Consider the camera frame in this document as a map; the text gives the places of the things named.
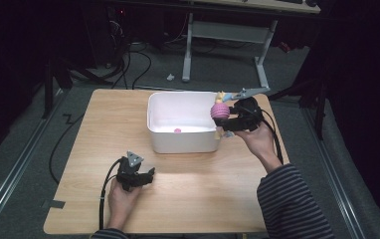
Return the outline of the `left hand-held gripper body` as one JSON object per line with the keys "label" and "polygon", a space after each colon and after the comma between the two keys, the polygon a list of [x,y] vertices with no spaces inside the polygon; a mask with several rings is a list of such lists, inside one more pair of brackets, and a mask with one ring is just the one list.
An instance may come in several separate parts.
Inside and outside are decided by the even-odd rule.
{"label": "left hand-held gripper body", "polygon": [[144,185],[143,177],[138,173],[143,158],[132,151],[128,151],[126,156],[119,160],[116,180],[121,184],[122,189],[130,191],[133,187]]}

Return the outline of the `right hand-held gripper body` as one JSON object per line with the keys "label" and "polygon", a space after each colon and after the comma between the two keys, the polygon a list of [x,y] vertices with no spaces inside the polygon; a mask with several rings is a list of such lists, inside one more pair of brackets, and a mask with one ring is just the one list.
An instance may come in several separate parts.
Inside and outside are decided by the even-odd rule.
{"label": "right hand-held gripper body", "polygon": [[232,107],[241,108],[240,114],[233,118],[239,120],[241,130],[253,131],[265,119],[263,111],[255,99],[255,95],[261,92],[261,89],[242,89],[239,93],[232,96],[232,100],[234,101]]}

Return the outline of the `pink ball rope toy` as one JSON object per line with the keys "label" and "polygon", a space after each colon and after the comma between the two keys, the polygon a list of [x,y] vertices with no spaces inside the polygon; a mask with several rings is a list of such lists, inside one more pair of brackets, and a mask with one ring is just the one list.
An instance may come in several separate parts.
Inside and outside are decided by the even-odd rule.
{"label": "pink ball rope toy", "polygon": [[[231,94],[218,92],[215,97],[213,106],[210,109],[210,116],[213,120],[227,120],[230,116],[229,106],[226,101],[232,97]],[[221,126],[216,127],[215,138],[231,137],[234,134],[231,131],[224,131]]]}

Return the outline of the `white plastic bin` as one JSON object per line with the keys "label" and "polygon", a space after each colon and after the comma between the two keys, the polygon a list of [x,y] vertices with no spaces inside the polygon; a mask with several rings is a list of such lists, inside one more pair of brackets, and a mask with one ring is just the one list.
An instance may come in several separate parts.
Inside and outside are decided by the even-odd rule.
{"label": "white plastic bin", "polygon": [[[216,94],[161,92],[148,99],[147,128],[157,153],[200,153],[218,149],[216,125],[210,116]],[[181,133],[174,133],[181,128]]]}

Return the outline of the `person's right hand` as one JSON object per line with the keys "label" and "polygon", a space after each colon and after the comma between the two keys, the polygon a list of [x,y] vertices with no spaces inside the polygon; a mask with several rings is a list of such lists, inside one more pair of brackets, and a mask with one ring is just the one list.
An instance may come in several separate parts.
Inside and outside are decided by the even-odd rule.
{"label": "person's right hand", "polygon": [[253,131],[235,131],[235,135],[245,142],[249,151],[261,162],[267,173],[283,165],[275,153],[273,134],[263,122]]}

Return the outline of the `person's left hand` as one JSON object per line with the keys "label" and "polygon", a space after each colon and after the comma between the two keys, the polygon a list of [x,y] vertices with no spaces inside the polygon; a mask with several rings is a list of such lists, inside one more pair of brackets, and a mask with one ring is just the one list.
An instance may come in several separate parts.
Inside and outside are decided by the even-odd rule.
{"label": "person's left hand", "polygon": [[140,194],[141,187],[134,187],[130,191],[122,188],[122,185],[113,179],[110,184],[108,195],[109,219],[106,223],[107,228],[122,230],[127,218]]}

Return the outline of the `black metal stand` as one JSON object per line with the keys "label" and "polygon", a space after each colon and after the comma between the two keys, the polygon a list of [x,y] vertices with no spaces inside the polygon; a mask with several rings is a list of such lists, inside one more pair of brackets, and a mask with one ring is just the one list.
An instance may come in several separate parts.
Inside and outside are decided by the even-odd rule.
{"label": "black metal stand", "polygon": [[102,77],[98,77],[92,72],[80,67],[66,58],[51,57],[46,65],[46,78],[44,80],[44,119],[47,119],[50,116],[50,113],[53,111],[54,107],[53,81],[57,82],[61,90],[70,90],[73,87],[73,80],[70,75],[70,70],[78,72],[97,84],[108,85],[108,81],[104,80]]}
{"label": "black metal stand", "polygon": [[302,66],[292,85],[270,95],[269,100],[275,101],[286,96],[299,96],[298,105],[301,108],[315,108],[314,132],[319,139],[323,139],[322,124],[325,117],[327,82],[328,73],[324,68]]}

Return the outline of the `desk with white legs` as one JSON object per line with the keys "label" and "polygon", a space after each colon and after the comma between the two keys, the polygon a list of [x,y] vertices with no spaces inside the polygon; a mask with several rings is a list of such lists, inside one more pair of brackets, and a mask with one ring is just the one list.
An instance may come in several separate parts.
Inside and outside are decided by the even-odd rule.
{"label": "desk with white legs", "polygon": [[[236,10],[265,10],[267,13],[291,13],[309,16],[318,15],[321,9],[313,0],[189,0],[191,7],[218,6],[235,7]],[[261,89],[270,89],[267,80],[264,60],[273,39],[277,17],[268,26],[249,26],[247,24],[220,23],[219,21],[194,20],[193,14],[187,15],[186,52],[183,62],[182,81],[191,79],[192,40],[194,38],[225,40],[260,44],[259,54],[254,58]]]}

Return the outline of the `dark computer tower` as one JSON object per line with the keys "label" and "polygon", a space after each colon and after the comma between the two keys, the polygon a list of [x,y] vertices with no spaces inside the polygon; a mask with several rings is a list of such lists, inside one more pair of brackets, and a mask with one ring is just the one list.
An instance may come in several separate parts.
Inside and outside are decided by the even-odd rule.
{"label": "dark computer tower", "polygon": [[106,6],[106,17],[108,32],[113,46],[113,59],[111,63],[121,66],[121,60],[128,46],[129,29],[126,23],[126,12],[124,8]]}

